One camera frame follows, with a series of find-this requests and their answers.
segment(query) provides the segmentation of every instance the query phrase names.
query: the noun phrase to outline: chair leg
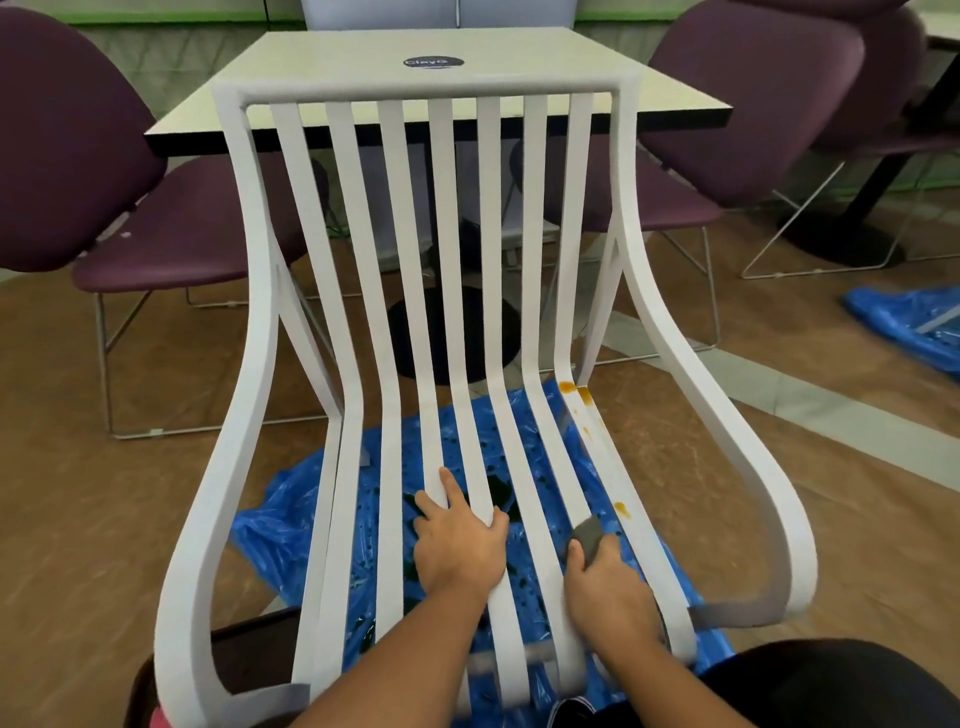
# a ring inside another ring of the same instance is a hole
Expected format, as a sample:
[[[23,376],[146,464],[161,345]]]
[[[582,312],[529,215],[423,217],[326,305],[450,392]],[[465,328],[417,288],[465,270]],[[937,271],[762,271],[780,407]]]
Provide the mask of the chair leg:
[[[116,436],[113,432],[113,402],[110,398],[110,370],[107,364],[107,315],[104,311],[104,296],[102,293],[93,294],[93,312],[96,317],[97,328],[97,364],[100,366],[100,396],[104,407],[104,422],[107,433]]]
[[[690,262],[693,263],[696,268],[704,274],[707,278],[707,285],[709,287],[710,293],[710,317],[713,319],[713,341],[709,344],[698,344],[693,347],[693,350],[697,353],[699,352],[708,352],[711,349],[716,349],[720,346],[720,309],[717,306],[717,294],[716,294],[716,283],[713,278],[713,263],[710,259],[710,241],[709,235],[707,233],[707,228],[700,228],[701,240],[703,243],[704,251],[704,263],[699,263],[692,255],[690,255],[686,250],[677,244],[677,241],[674,240],[670,235],[664,234],[668,240],[675,247],[677,247],[681,253],[684,254]],[[618,356],[616,359],[605,359],[603,361],[596,362],[595,366],[603,367],[608,364],[623,364],[628,361],[646,361],[648,359],[657,359],[660,358],[660,355],[657,352],[639,354],[637,356]]]
[[[153,291],[145,292],[136,302],[130,312],[127,314],[123,323],[112,334],[107,331],[107,314],[104,310],[104,296],[101,293],[93,294],[93,310],[96,319],[96,338],[97,338],[97,362],[100,367],[100,391],[101,402],[104,409],[104,421],[107,426],[107,434],[116,440],[143,440],[153,437],[165,437],[167,435],[186,435],[195,432],[213,432],[219,430],[221,425],[202,425],[199,427],[181,427],[178,429],[165,429],[164,427],[154,427],[141,432],[117,432],[113,421],[113,397],[110,389],[110,371],[109,354],[113,347],[119,342],[120,337],[132,323],[133,319],[140,312],[143,304],[150,298]],[[326,346],[328,346],[324,335],[318,329],[318,334]],[[286,417],[274,420],[264,420],[264,425],[284,425],[289,423],[308,422],[311,420],[325,420],[326,414],[306,415],[303,417]]]
[[[741,278],[743,278],[744,280],[760,280],[760,279],[787,278],[791,276],[811,276],[817,273],[834,273],[834,271],[822,271],[820,269],[816,269],[812,271],[799,271],[796,273],[764,273],[764,274],[751,274],[751,275],[749,274],[750,269],[753,268],[756,262],[760,260],[760,258],[763,256],[763,254],[765,254],[770,249],[770,246],[776,243],[780,239],[780,236],[783,235],[783,233],[786,231],[786,229],[789,228],[791,225],[793,225],[793,221],[796,220],[798,217],[800,217],[801,214],[804,212],[804,210],[806,210],[810,206],[810,203],[812,203],[814,200],[817,199],[817,197],[820,196],[820,193],[823,192],[824,188],[833,181],[834,177],[840,174],[840,170],[843,169],[845,165],[846,165],[846,162],[843,162],[843,161],[837,164],[837,166],[834,167],[833,171],[830,172],[829,176],[820,183],[820,186],[813,191],[813,194],[811,194],[808,198],[806,198],[806,200],[802,205],[798,206],[788,198],[784,197],[783,195],[779,195],[782,199],[784,199],[787,203],[789,203],[792,207],[794,207],[794,213],[790,216],[790,218],[785,223],[783,223],[782,226],[780,226],[780,229],[774,234],[772,238],[770,238],[770,240],[767,241],[767,244],[760,249],[760,252],[754,255],[754,259],[751,260],[749,263],[747,263],[747,267],[743,269],[742,273],[740,273]],[[860,268],[837,269],[837,271],[840,271],[840,270],[868,270],[868,269],[860,269]]]

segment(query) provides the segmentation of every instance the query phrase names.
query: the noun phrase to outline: sticker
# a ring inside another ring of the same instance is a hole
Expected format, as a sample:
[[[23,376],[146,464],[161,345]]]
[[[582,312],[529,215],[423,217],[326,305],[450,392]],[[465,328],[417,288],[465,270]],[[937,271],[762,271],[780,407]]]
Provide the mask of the sticker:
[[[415,56],[403,62],[403,65],[411,68],[454,68],[463,64],[463,59],[452,56]]]

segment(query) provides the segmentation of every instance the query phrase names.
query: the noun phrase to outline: pink object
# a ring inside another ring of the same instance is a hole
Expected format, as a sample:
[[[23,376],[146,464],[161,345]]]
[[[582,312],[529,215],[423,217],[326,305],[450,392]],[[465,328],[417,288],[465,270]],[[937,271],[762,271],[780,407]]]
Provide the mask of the pink object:
[[[156,708],[154,714],[150,716],[150,728],[173,728],[167,716],[163,714],[162,708]]]

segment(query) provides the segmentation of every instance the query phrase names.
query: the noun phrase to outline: finger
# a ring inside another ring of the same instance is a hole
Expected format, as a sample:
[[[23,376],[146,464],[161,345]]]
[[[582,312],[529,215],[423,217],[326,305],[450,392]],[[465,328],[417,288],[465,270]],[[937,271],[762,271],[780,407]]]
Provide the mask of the finger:
[[[450,508],[467,505],[467,499],[464,498],[464,492],[460,490],[457,478],[447,468],[440,468],[440,482],[444,485],[446,499],[450,501]]]
[[[597,548],[597,555],[593,559],[597,561],[622,561],[620,558],[620,539],[615,533],[608,533],[600,539],[600,546]]]
[[[566,575],[581,574],[586,566],[587,556],[584,555],[584,546],[573,539],[566,547]]]
[[[510,534],[510,517],[496,506],[493,507],[493,522],[490,524],[490,530],[496,535],[499,543],[507,543],[507,536]]]
[[[435,519],[443,511],[443,508],[426,491],[414,493],[414,502],[427,519]]]

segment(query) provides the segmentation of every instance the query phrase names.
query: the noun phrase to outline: hand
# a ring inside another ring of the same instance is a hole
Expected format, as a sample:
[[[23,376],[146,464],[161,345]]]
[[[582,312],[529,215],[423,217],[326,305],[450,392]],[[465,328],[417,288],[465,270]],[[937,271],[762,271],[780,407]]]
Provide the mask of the hand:
[[[420,584],[430,594],[450,586],[469,590],[483,599],[507,569],[507,532],[510,521],[499,508],[487,527],[473,515],[463,491],[447,468],[440,468],[450,507],[443,508],[426,491],[414,496],[424,517],[414,520],[417,545],[414,562]]]
[[[662,627],[654,594],[620,558],[620,541],[608,533],[585,568],[584,548],[571,541],[566,554],[566,609],[577,631],[600,656],[639,645],[660,646]]]

